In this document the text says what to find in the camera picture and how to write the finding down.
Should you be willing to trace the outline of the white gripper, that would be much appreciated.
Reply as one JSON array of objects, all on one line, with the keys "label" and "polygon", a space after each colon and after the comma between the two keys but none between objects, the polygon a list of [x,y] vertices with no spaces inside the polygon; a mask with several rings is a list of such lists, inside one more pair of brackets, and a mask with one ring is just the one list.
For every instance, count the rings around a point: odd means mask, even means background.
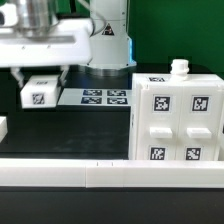
[{"label": "white gripper", "polygon": [[24,75],[18,67],[61,66],[59,82],[66,84],[69,65],[88,63],[92,59],[90,19],[62,19],[44,37],[23,37],[15,30],[16,19],[0,18],[0,68],[12,67],[18,86]]}]

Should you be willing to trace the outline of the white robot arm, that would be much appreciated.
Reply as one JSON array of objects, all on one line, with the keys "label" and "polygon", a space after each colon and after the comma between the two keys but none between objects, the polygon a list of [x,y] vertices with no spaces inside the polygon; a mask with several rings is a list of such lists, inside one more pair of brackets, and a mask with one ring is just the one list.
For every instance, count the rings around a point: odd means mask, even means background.
[{"label": "white robot arm", "polygon": [[6,0],[0,4],[0,68],[24,85],[25,67],[79,65],[115,73],[134,66],[128,35],[130,0],[75,0],[87,17],[59,13],[56,0]]}]

